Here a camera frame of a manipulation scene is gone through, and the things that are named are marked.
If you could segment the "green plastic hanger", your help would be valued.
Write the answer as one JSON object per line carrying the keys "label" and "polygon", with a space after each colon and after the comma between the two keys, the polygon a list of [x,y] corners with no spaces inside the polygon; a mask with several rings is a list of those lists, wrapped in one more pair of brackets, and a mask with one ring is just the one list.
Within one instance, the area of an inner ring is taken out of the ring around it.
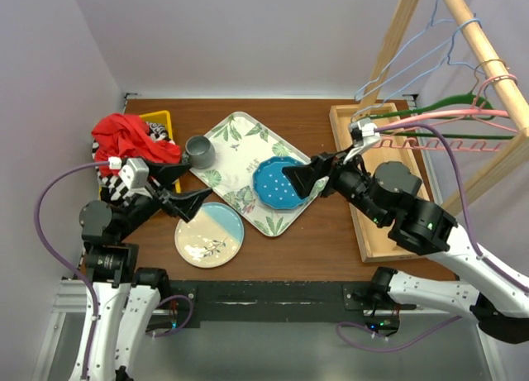
{"label": "green plastic hanger", "polygon": [[509,116],[505,111],[495,108],[482,93],[463,93],[442,98],[425,107],[408,109],[406,111],[386,112],[370,115],[372,121],[387,120],[390,135],[397,135],[395,126],[404,123],[426,123],[431,121],[433,126],[443,126],[457,122],[472,122],[494,129],[509,132],[508,138],[514,133],[514,128],[506,124]]}

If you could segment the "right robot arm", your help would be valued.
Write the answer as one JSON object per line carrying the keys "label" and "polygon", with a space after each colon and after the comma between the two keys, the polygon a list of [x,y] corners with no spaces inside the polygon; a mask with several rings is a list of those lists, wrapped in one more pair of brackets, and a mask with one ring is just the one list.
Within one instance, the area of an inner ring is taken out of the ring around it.
{"label": "right robot arm", "polygon": [[528,279],[506,265],[493,264],[486,250],[474,252],[470,233],[434,202],[418,197],[422,180],[397,161],[366,170],[360,155],[350,163],[342,153],[322,153],[310,164],[289,166],[283,173],[305,198],[314,183],[326,178],[322,196],[337,192],[378,228],[388,228],[397,246],[443,265],[457,281],[422,279],[389,267],[378,267],[356,299],[373,309],[415,305],[475,321],[496,340],[528,340]]}

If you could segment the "red tank top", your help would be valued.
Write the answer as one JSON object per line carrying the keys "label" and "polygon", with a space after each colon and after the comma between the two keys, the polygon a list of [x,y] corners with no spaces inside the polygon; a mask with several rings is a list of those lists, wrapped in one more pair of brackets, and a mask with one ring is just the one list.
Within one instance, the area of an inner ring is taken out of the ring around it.
{"label": "red tank top", "polygon": [[96,161],[119,157],[177,164],[181,160],[179,146],[166,140],[152,140],[149,126],[137,115],[108,115],[93,128],[92,137],[98,144],[94,156]]}

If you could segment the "blue wire hanger front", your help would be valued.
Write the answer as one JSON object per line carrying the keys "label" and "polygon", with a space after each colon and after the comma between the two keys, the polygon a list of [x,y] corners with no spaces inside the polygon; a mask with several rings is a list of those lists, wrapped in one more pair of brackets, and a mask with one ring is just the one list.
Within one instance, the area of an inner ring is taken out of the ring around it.
{"label": "blue wire hanger front", "polygon": [[365,77],[351,90],[352,98],[360,102],[378,89],[381,92],[378,98],[385,104],[409,89],[419,92],[422,83],[445,67],[476,67],[475,62],[465,60],[458,51],[463,30],[472,23],[479,25],[481,21],[472,17],[458,24],[453,18],[429,18],[397,47],[395,55],[382,63],[373,78]]}

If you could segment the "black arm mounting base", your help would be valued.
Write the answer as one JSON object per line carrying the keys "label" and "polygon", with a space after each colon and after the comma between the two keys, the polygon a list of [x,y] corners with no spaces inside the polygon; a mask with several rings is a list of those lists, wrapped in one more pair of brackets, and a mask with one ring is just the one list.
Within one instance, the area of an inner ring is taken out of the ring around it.
{"label": "black arm mounting base", "polygon": [[388,304],[367,298],[367,282],[172,280],[172,293],[193,301],[189,325],[213,322],[360,321]]}

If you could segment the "thick pink plastic hanger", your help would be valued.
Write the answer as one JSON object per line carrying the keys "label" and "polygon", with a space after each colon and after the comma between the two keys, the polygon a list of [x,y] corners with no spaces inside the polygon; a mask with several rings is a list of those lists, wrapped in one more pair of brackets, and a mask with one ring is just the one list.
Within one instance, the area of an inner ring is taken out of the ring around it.
{"label": "thick pink plastic hanger", "polygon": [[405,118],[376,118],[384,127],[380,149],[493,153],[517,134],[505,111],[463,109],[427,112]]}

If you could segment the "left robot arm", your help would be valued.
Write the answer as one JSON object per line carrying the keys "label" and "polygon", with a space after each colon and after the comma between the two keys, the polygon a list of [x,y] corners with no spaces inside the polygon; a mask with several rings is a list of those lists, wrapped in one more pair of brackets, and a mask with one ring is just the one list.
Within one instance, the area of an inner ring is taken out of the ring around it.
{"label": "left robot arm", "polygon": [[160,164],[129,159],[124,180],[146,193],[130,205],[95,200],[79,213],[86,250],[86,312],[72,380],[130,380],[147,326],[156,308],[171,299],[165,269],[137,268],[139,247],[127,238],[158,211],[191,221],[212,193],[210,188],[175,193],[175,180],[191,169],[188,161]]}

